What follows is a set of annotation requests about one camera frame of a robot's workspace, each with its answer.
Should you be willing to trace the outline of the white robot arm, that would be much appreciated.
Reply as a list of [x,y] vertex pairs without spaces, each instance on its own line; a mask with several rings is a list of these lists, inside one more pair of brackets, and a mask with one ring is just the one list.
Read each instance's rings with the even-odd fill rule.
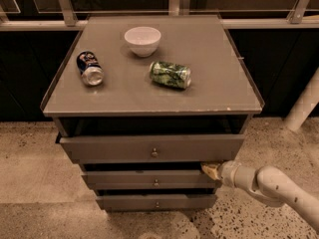
[[271,207],[289,205],[316,232],[319,231],[319,199],[298,186],[274,166],[259,169],[237,161],[204,162],[202,171],[223,185],[240,188],[252,198]]

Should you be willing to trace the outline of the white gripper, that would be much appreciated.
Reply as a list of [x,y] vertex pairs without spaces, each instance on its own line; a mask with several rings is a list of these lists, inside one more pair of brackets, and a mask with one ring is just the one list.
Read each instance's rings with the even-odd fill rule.
[[223,164],[218,162],[203,162],[202,171],[213,180],[221,180],[222,184],[228,187],[235,186],[235,173],[241,166],[240,162],[227,161]]

